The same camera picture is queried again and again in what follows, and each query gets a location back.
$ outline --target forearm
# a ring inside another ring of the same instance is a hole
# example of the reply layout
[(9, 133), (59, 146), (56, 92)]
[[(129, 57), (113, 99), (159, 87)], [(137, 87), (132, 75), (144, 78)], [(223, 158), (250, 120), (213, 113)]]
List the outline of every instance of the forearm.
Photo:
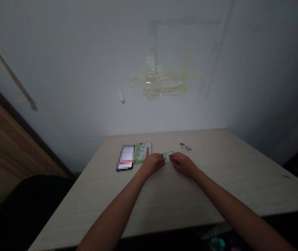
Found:
[(147, 177), (137, 172), (87, 232), (78, 251), (112, 250), (120, 239)]
[(268, 223), (231, 195), (200, 169), (193, 175), (195, 182), (212, 201), (224, 219), (256, 251), (295, 250)]

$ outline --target white tabletop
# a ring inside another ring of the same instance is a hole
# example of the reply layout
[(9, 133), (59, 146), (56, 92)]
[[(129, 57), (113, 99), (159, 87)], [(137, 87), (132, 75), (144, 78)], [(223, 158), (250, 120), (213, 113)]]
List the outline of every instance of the white tabletop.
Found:
[[(298, 211), (298, 178), (226, 129), (108, 137), (36, 238), (30, 251), (76, 246), (141, 164), (116, 172), (124, 144), (182, 152), (259, 215)], [(179, 143), (192, 150), (184, 151)], [(122, 237), (199, 226), (223, 218), (197, 184), (166, 164), (145, 183)]]

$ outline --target pixelated screen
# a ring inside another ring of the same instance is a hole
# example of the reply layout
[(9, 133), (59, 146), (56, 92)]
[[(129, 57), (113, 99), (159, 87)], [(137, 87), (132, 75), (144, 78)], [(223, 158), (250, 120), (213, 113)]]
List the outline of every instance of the pixelated screen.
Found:
[(120, 152), (120, 158), (117, 165), (118, 169), (128, 169), (134, 161), (135, 145), (124, 145)]

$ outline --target wall stain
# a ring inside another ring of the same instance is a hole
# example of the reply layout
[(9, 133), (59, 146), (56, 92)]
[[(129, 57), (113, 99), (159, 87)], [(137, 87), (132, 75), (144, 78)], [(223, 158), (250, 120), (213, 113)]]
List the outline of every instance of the wall stain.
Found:
[(23, 95), (26, 97), (26, 99), (28, 100), (28, 102), (30, 103), (30, 107), (32, 110), (37, 111), (37, 106), (34, 102), (34, 100), (32, 99), (32, 97), (29, 95), (29, 93), (27, 92), (27, 90), (23, 87), (22, 83), (20, 82), (20, 80), (17, 78), (17, 76), (15, 75), (15, 73), (12, 71), (12, 69), (9, 67), (9, 65), (7, 64), (7, 62), (5, 61), (5, 59), (2, 57), (2, 55), (0, 54), (0, 61), (2, 62), (2, 64), (4, 65), (4, 67), (6, 68), (8, 74), (10, 75), (12, 81), (15, 83), (15, 85), (20, 89), (20, 91), (23, 93)]
[(206, 86), (206, 74), (200, 76), (199, 90), (198, 90), (199, 95), (204, 94), (205, 86)]
[(175, 25), (212, 25), (221, 24), (220, 19), (198, 19), (195, 16), (180, 17), (177, 19), (168, 19), (163, 22), (167, 26)]
[(217, 52), (218, 50), (219, 50), (219, 43), (218, 42), (213, 42), (211, 53)]
[(258, 24), (256, 24), (256, 26), (253, 28), (253, 31), (255, 33), (261, 33), (262, 32), (262, 28)]
[(221, 39), (220, 39), (220, 42), (219, 42), (219, 48), (218, 48), (218, 51), (216, 53), (216, 57), (215, 57), (215, 60), (214, 60), (214, 63), (213, 63), (211, 75), (209, 77), (209, 83), (208, 83), (208, 86), (207, 86), (206, 91), (205, 91), (205, 99), (207, 99), (209, 97), (209, 93), (211, 91), (211, 86), (214, 82), (214, 76), (215, 76), (215, 73), (216, 73), (216, 68), (219, 64), (221, 50), (222, 50), (223, 44), (224, 44), (226, 36), (227, 36), (228, 27), (229, 27), (229, 24), (230, 24), (230, 19), (233, 15), (233, 10), (234, 10), (235, 3), (236, 3), (236, 0), (231, 0), (230, 1), (228, 13), (226, 15), (226, 20), (225, 20), (223, 30), (222, 30), (222, 36), (221, 36)]
[(210, 73), (211, 73), (211, 68), (209, 68), (209, 69), (207, 70), (207, 72), (205, 73), (205, 76), (208, 76)]

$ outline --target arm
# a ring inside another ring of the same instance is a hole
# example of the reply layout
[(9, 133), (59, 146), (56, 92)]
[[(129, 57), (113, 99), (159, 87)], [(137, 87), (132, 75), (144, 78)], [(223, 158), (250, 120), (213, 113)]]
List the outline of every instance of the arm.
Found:
[(179, 172), (201, 187), (225, 220), (253, 250), (295, 250), (261, 217), (197, 168), (189, 157), (174, 153), (170, 155), (170, 160)]
[(139, 171), (98, 217), (80, 242), (77, 251), (112, 250), (127, 225), (144, 183), (163, 165), (165, 162), (162, 155), (149, 155), (147, 148), (146, 159)]

